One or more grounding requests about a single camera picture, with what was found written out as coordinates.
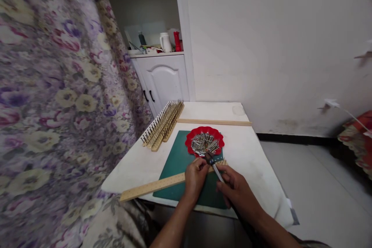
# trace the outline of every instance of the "human hand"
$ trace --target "human hand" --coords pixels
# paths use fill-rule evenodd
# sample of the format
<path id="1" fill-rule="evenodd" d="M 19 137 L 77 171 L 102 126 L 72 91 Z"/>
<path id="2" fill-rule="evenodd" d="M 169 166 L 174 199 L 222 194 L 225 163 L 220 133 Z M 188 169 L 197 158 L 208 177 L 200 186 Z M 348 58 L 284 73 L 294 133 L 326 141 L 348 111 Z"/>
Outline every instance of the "human hand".
<path id="1" fill-rule="evenodd" d="M 205 178 L 208 174 L 209 165 L 207 162 L 198 157 L 189 164 L 185 171 L 185 193 L 191 202 L 196 203 L 200 192 L 202 191 Z"/>
<path id="2" fill-rule="evenodd" d="M 229 166 L 216 166 L 219 171 L 224 172 L 222 178 L 226 183 L 218 181 L 217 189 L 224 194 L 227 207 L 231 207 L 231 201 L 249 223 L 253 223 L 263 216 L 265 211 L 258 203 L 245 178 Z"/>

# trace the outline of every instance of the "red bottle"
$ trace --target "red bottle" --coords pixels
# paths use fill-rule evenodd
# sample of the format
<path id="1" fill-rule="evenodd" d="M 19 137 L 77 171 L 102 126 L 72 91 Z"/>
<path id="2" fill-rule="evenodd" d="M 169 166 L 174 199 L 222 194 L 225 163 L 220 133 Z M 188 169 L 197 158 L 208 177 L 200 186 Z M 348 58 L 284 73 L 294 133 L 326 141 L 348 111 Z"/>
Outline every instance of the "red bottle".
<path id="1" fill-rule="evenodd" d="M 174 35 L 174 43 L 176 44 L 176 52 L 180 52 L 181 50 L 181 44 L 179 43 L 179 32 L 175 31 L 173 32 Z"/>

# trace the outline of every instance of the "forearm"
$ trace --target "forearm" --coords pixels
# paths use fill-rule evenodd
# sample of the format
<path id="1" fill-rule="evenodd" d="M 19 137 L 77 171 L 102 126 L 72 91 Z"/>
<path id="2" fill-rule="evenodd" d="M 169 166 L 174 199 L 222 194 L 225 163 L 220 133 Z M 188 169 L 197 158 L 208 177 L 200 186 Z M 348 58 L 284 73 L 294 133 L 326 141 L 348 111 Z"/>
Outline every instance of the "forearm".
<path id="1" fill-rule="evenodd" d="M 187 219 L 194 206 L 195 201 L 184 195 L 150 248 L 180 247 Z"/>
<path id="2" fill-rule="evenodd" d="M 271 248 L 301 248 L 285 228 L 265 212 L 252 222 L 252 226 Z"/>

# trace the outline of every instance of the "cabinet handle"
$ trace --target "cabinet handle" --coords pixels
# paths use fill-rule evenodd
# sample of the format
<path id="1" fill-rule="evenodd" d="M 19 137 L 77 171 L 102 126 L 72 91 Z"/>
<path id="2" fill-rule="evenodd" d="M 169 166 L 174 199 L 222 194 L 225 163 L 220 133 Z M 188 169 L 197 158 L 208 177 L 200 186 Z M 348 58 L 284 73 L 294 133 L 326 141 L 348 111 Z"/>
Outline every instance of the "cabinet handle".
<path id="1" fill-rule="evenodd" d="M 155 103 L 155 100 L 154 100 L 154 98 L 153 98 L 153 96 L 151 94 L 151 90 L 149 92 L 150 92 L 150 96 L 151 96 L 152 101 Z"/>
<path id="2" fill-rule="evenodd" d="M 143 94 L 145 95 L 146 101 L 148 101 L 148 98 L 146 97 L 146 91 L 145 90 L 143 91 Z"/>

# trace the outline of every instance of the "red plastic bowl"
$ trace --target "red plastic bowl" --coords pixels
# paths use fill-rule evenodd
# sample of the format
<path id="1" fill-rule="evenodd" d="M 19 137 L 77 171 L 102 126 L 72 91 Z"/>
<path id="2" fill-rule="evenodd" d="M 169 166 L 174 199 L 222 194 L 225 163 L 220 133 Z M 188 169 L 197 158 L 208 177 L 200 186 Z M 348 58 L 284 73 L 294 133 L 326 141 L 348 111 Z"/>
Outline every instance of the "red plastic bowl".
<path id="1" fill-rule="evenodd" d="M 191 142 L 196 135 L 201 134 L 201 133 L 208 133 L 212 135 L 215 140 L 216 139 L 219 140 L 219 143 L 218 143 L 219 148 L 216 150 L 215 154 L 216 155 L 221 154 L 222 147 L 225 146 L 225 143 L 223 140 L 224 136 L 221 135 L 217 129 L 213 129 L 212 127 L 209 127 L 209 126 L 198 127 L 198 128 L 191 130 L 191 132 L 186 136 L 187 140 L 185 142 L 185 145 L 187 146 L 187 151 L 190 154 L 194 154 L 195 157 L 200 157 L 199 154 L 195 153 L 193 149 L 191 148 Z"/>

